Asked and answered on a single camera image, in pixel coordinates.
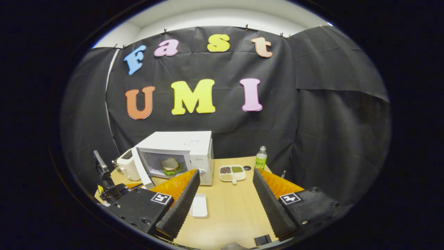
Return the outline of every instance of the table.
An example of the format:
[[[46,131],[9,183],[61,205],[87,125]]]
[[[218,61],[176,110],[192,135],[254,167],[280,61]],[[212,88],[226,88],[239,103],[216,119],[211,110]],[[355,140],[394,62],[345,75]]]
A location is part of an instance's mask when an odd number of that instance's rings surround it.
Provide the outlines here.
[[[253,185],[255,156],[242,158],[215,159],[212,186],[199,186],[197,193],[206,195],[208,209],[207,219],[196,219],[188,213],[185,222],[174,243],[179,245],[205,249],[220,250],[225,244],[236,242],[246,248],[255,247],[254,238],[269,234],[276,241],[270,222],[259,196]],[[236,185],[219,179],[218,169],[223,165],[248,165],[252,169],[246,171],[247,178]],[[115,184],[136,184],[116,170],[111,178]],[[167,179],[153,177],[158,185]],[[101,203],[98,192],[95,198]]]

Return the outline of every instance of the bottle label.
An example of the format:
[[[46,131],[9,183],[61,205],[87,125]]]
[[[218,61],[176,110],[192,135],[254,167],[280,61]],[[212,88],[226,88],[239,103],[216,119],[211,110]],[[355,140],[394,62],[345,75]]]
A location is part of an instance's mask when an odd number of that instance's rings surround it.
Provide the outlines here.
[[[265,162],[267,161],[267,158],[265,159],[259,159],[256,157],[256,163],[254,164],[255,168],[264,169],[265,168]]]

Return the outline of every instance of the white microwave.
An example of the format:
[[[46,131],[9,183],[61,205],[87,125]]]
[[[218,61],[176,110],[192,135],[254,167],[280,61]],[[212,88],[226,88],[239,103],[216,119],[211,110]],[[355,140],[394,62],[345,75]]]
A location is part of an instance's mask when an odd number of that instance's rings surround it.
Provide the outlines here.
[[[213,184],[211,131],[154,132],[132,149],[134,163],[144,185],[151,177],[171,179],[198,169],[201,185]]]

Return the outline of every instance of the plastic bottle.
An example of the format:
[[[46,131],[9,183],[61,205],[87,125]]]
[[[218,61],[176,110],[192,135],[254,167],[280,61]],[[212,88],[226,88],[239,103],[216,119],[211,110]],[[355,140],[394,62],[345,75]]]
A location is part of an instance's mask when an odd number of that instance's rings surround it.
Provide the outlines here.
[[[265,168],[265,162],[267,161],[267,152],[265,152],[265,146],[261,146],[259,152],[256,154],[256,163],[254,168]]]

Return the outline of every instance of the pink letter i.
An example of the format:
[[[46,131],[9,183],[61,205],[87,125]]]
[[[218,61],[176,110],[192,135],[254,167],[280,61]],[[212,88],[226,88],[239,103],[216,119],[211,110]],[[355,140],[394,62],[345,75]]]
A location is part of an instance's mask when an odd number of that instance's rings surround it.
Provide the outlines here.
[[[245,104],[242,106],[243,111],[260,111],[262,105],[259,103],[258,85],[261,83],[256,78],[242,79],[241,85],[244,86]]]

